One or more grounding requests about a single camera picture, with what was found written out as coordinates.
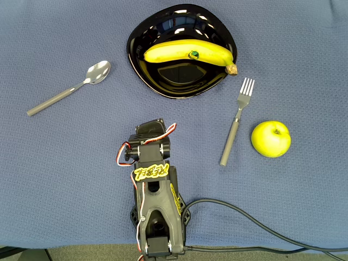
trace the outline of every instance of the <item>spoon handle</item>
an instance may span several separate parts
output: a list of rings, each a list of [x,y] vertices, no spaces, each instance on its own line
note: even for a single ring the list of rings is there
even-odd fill
[[[69,88],[69,89],[67,89],[65,91],[62,91],[60,94],[55,95],[54,97],[52,97],[51,99],[47,100],[46,102],[43,102],[43,103],[39,104],[38,106],[34,107],[31,110],[28,110],[27,111],[28,116],[33,116],[34,114],[38,113],[39,111],[42,111],[43,109],[47,108],[48,106],[51,106],[53,103],[56,103],[57,101],[60,101],[64,97],[72,94],[75,90],[80,88],[82,85],[84,85],[84,82],[79,83],[79,84],[75,85],[74,87]]]

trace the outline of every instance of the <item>cable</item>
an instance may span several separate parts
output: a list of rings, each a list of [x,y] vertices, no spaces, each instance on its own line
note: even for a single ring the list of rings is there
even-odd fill
[[[164,134],[162,134],[161,136],[158,136],[156,138],[152,138],[152,139],[148,139],[144,142],[144,144],[149,144],[153,141],[157,141],[160,139],[163,139],[164,137],[167,137],[169,134],[171,134],[173,131],[175,131],[177,124],[173,123],[171,126],[168,127],[168,129],[165,131]]]
[[[27,249],[20,248],[20,247],[12,247],[12,246],[0,247],[0,259],[13,256],[14,254],[18,254],[18,253],[23,252],[25,250],[27,250]]]
[[[235,247],[235,248],[204,248],[204,247],[184,246],[184,250],[198,251],[198,252],[211,252],[211,253],[265,251],[265,252],[271,252],[271,253],[276,253],[276,254],[295,254],[295,253],[300,253],[300,252],[303,252],[303,251],[306,251],[309,249],[299,248],[299,249],[295,249],[295,250],[291,250],[291,251],[285,251],[285,250],[277,250],[277,249],[273,249],[273,248],[259,247],[259,246]]]
[[[139,242],[139,227],[140,227],[140,223],[141,223],[142,208],[144,206],[144,202],[145,202],[145,182],[142,183],[142,201],[141,201],[141,206],[140,206],[140,220],[138,222],[138,225],[136,226],[136,243],[138,244],[139,252],[141,252],[140,242]]]
[[[341,258],[339,258],[339,257],[337,257],[337,256],[335,256],[335,255],[333,255],[333,254],[331,254],[331,253],[329,253],[329,252],[323,252],[324,254],[326,254],[326,255],[328,255],[329,257],[332,257],[333,259],[335,259],[335,260],[338,260],[338,261],[345,261],[344,259],[341,259]]]
[[[49,252],[48,252],[47,249],[45,249],[45,252],[46,252],[46,254],[47,254],[47,257],[48,257],[49,261],[52,261],[52,257],[51,257],[51,255],[49,254]]]
[[[117,157],[116,157],[116,162],[117,162],[118,166],[121,166],[121,167],[132,166],[133,163],[135,162],[135,160],[134,160],[132,163],[120,163],[120,162],[119,162],[120,156],[121,156],[121,154],[122,154],[122,151],[123,151],[123,149],[125,148],[126,145],[128,146],[128,148],[131,147],[131,145],[130,145],[128,142],[124,142],[124,143],[122,144],[121,148],[119,149],[119,152],[118,152]]]
[[[272,235],[275,235],[276,237],[280,238],[280,239],[283,239],[284,241],[286,242],[289,242],[289,243],[292,243],[294,245],[297,245],[297,246],[301,246],[301,247],[304,247],[304,248],[307,248],[307,249],[311,249],[311,250],[316,250],[316,251],[321,251],[321,252],[344,252],[344,251],[348,251],[348,247],[342,247],[342,248],[324,248],[324,247],[317,247],[317,246],[310,246],[310,245],[307,245],[307,244],[303,244],[301,242],[298,242],[296,240],[292,240],[290,238],[287,238],[277,232],[275,232],[274,230],[272,230],[271,228],[269,227],[266,227],[264,224],[262,224],[261,222],[259,222],[258,220],[256,220],[255,218],[253,218],[251,215],[249,215],[247,212],[245,212],[244,210],[232,205],[232,204],[229,204],[225,201],[220,201],[220,200],[212,200],[212,199],[209,199],[209,198],[203,198],[201,200],[195,200],[195,201],[192,201],[191,203],[189,203],[185,209],[183,210],[183,213],[182,213],[182,227],[184,227],[184,217],[186,216],[186,213],[187,211],[189,210],[190,207],[192,207],[193,205],[195,204],[198,204],[198,203],[202,203],[202,202],[210,202],[210,203],[216,203],[216,204],[220,204],[220,205],[223,205],[223,206],[226,206],[226,207],[229,207],[229,208],[232,208],[236,211],[238,211],[240,214],[242,214],[243,216],[247,217],[249,220],[251,220],[252,222],[254,222],[256,225],[258,225],[259,227],[261,227],[262,229],[266,230],[267,232],[271,233]]]

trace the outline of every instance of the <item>banana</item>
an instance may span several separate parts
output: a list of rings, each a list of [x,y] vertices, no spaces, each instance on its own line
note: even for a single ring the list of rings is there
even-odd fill
[[[181,59],[204,61],[217,66],[225,66],[228,74],[236,75],[237,66],[232,53],[220,45],[202,40],[176,40],[152,46],[144,53],[145,61],[163,63]]]

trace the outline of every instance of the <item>fork tines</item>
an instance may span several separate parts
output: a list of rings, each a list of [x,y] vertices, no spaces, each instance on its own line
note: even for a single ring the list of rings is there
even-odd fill
[[[245,77],[243,85],[241,86],[241,89],[240,89],[240,93],[243,95],[251,96],[252,88],[254,87],[254,82],[255,82],[255,80],[249,79],[249,78],[247,79]]]

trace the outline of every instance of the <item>black cable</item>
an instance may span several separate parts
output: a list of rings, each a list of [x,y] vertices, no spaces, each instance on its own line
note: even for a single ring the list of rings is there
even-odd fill
[[[12,246],[0,247],[0,259],[13,256],[14,254],[18,254],[20,252],[23,252],[24,250],[27,250],[27,249],[20,248],[20,247],[12,247]]]
[[[289,243],[292,243],[294,245],[297,245],[297,246],[301,246],[301,247],[304,247],[304,248],[307,248],[307,249],[311,249],[311,250],[316,250],[316,251],[321,251],[321,252],[344,252],[344,251],[348,251],[348,247],[342,247],[342,248],[324,248],[324,247],[317,247],[317,246],[310,246],[310,245],[307,245],[307,244],[303,244],[301,242],[298,242],[296,240],[292,240],[290,238],[287,238],[275,231],[273,231],[272,229],[270,229],[269,227],[265,226],[264,224],[262,224],[261,222],[259,222],[258,220],[256,220],[255,218],[253,218],[251,215],[249,215],[247,212],[245,212],[244,210],[232,205],[232,204],[229,204],[225,201],[220,201],[220,200],[212,200],[212,199],[209,199],[209,198],[203,198],[201,200],[195,200],[195,201],[192,201],[191,203],[189,203],[183,210],[182,212],[182,227],[184,227],[184,217],[187,213],[187,211],[189,210],[190,207],[192,207],[193,205],[195,204],[198,204],[198,203],[202,203],[202,202],[210,202],[210,203],[216,203],[216,204],[220,204],[220,205],[223,205],[223,206],[226,206],[226,207],[229,207],[229,208],[232,208],[236,211],[238,211],[240,214],[242,214],[243,216],[247,217],[248,219],[250,219],[252,222],[254,222],[256,225],[258,225],[259,227],[263,228],[264,230],[266,230],[267,232],[271,233],[272,235],[275,235],[276,237],[280,238],[280,239],[283,239],[284,241],[287,241]]]
[[[224,252],[245,252],[245,251],[265,251],[275,254],[295,254],[309,250],[307,248],[299,248],[291,251],[277,250],[268,247],[235,247],[235,248],[204,248],[204,247],[194,247],[194,246],[184,246],[186,251],[198,251],[198,252],[213,252],[213,253],[224,253]]]
[[[338,260],[338,261],[345,261],[344,259],[341,259],[341,258],[339,258],[339,257],[337,257],[337,256],[335,256],[335,255],[333,255],[333,254],[331,254],[331,253],[329,253],[329,252],[323,252],[324,254],[326,254],[326,255],[328,255],[329,257],[332,257],[333,259],[335,259],[335,260]]]
[[[45,252],[46,252],[46,254],[47,254],[47,257],[48,257],[49,261],[52,261],[52,257],[51,257],[51,255],[49,254],[49,252],[48,252],[47,249],[45,249]]]

